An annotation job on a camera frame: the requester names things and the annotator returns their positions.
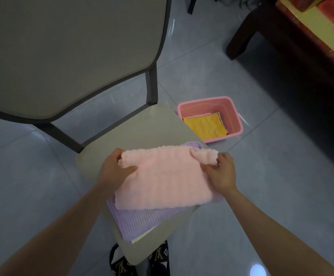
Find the chair backrest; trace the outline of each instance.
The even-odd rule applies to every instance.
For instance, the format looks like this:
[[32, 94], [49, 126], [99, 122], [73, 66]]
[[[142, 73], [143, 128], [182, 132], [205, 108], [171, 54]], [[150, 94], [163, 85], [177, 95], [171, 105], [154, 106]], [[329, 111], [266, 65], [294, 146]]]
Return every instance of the chair backrest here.
[[55, 120], [145, 72], [170, 1], [0, 0], [0, 118]]

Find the pink towel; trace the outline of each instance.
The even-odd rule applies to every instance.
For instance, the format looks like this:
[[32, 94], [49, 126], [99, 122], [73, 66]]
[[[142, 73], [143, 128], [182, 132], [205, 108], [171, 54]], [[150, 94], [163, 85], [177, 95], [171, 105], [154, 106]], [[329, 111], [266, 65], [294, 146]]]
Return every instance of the pink towel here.
[[142, 210], [200, 205], [216, 191], [199, 163], [216, 164], [218, 151], [163, 146], [122, 153], [121, 167], [138, 166], [115, 192], [117, 209]]

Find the plastic basin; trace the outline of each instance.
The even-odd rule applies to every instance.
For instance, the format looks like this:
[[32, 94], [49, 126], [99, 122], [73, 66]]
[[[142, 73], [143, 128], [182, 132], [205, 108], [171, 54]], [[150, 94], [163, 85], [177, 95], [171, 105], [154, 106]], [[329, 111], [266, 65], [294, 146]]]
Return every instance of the plastic basin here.
[[228, 134], [219, 138], [211, 138], [204, 140], [205, 143], [223, 140], [243, 132], [242, 123], [234, 102], [229, 97], [215, 97], [189, 102], [180, 103], [177, 106], [177, 114], [182, 119], [183, 117], [191, 117], [203, 115], [206, 113], [220, 113], [223, 125]]

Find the gray chair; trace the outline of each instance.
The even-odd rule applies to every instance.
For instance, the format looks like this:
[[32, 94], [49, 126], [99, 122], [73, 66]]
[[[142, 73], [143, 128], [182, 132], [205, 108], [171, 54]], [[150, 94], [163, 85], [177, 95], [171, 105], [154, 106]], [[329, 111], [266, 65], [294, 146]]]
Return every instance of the gray chair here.
[[[201, 140], [170, 108], [158, 105], [156, 62], [171, 0], [0, 0], [0, 119], [33, 124], [79, 153], [80, 170], [95, 180], [115, 148], [139, 149]], [[102, 91], [145, 73], [146, 104], [80, 144], [51, 122]], [[138, 264], [192, 207], [134, 244], [114, 234]]]

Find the chair leg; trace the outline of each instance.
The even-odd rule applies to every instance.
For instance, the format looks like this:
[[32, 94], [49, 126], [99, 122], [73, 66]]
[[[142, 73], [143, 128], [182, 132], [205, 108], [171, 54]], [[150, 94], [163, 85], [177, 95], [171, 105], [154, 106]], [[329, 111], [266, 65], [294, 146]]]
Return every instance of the chair leg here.
[[248, 14], [226, 48], [226, 55], [231, 60], [236, 59], [246, 50], [249, 41], [258, 31], [257, 20], [254, 16], [255, 10]]
[[157, 78], [157, 64], [145, 73], [146, 78], [146, 103], [149, 106], [158, 103], [158, 78]]
[[192, 14], [192, 11], [194, 10], [196, 0], [191, 0], [188, 8], [188, 14]]
[[54, 139], [57, 139], [60, 143], [64, 144], [71, 150], [76, 153], [80, 153], [84, 147], [57, 128], [52, 123], [42, 123], [42, 124], [34, 124], [38, 129], [42, 130], [46, 134], [50, 135]]

